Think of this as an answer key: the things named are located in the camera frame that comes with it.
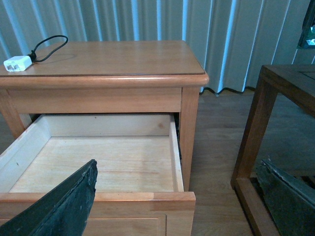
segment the wooden floor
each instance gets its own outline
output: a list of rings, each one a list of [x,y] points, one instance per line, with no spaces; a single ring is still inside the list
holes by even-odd
[[[205,91],[199,98],[190,190],[196,194],[192,236],[251,236],[230,179],[243,136],[253,92]],[[267,127],[260,158],[287,171],[315,170],[315,122],[279,95]],[[0,152],[13,141],[0,116]]]

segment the white curtain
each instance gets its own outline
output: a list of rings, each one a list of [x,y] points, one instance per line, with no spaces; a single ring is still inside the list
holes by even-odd
[[[0,60],[41,40],[184,40],[214,92],[255,87],[263,64],[311,64],[297,50],[310,0],[0,0]]]

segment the power adapter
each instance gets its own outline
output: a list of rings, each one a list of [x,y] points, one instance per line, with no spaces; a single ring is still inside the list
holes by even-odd
[[[5,60],[3,64],[9,72],[24,71],[32,64],[32,60],[29,56],[15,56]]]
[[[45,58],[43,59],[37,59],[37,55],[35,53],[36,49],[38,48],[38,46],[52,38],[56,38],[56,37],[62,37],[65,38],[65,42],[56,47],[54,50],[52,50]],[[34,50],[31,51],[31,54],[28,54],[27,56],[15,56],[12,57],[8,60],[5,60],[3,62],[4,67],[7,71],[9,72],[15,72],[15,71],[24,71],[26,70],[33,62],[42,62],[45,61],[47,58],[49,58],[51,56],[52,53],[54,53],[55,51],[57,51],[58,49],[62,48],[64,45],[66,45],[66,43],[68,42],[68,37],[64,36],[64,35],[54,35],[51,36],[49,38],[46,38],[45,40],[41,41],[40,43],[38,43],[36,45],[36,47],[34,48]]]

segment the black cable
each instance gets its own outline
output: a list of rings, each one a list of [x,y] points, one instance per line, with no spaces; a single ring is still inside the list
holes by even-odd
[[[39,46],[40,44],[42,44],[42,43],[44,43],[44,42],[46,42],[46,41],[52,39],[52,38],[57,38],[57,37],[63,37],[63,38],[65,38],[65,42],[64,42],[62,45],[60,45],[59,47],[57,47],[57,48],[55,48],[54,50],[52,50],[51,53],[48,54],[44,59],[37,60],[37,59],[36,59],[37,56],[36,56],[35,51],[36,51],[36,49],[38,48],[38,46]],[[36,45],[36,47],[34,48],[34,50],[31,50],[31,54],[28,54],[28,56],[31,58],[32,62],[42,62],[42,61],[45,61],[47,58],[49,58],[49,57],[51,56],[52,53],[54,53],[55,51],[57,51],[58,49],[62,48],[64,45],[66,45],[67,42],[68,42],[68,37],[67,37],[67,36],[64,36],[64,35],[54,35],[54,36],[51,36],[51,37],[46,38],[45,40],[41,41],[40,43],[38,43],[38,44]]]

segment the lower drawer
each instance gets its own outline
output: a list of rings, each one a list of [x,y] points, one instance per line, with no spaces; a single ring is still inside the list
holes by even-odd
[[[195,196],[183,191],[169,114],[41,116],[0,156],[0,223],[90,159],[98,177],[84,235],[190,235]]]

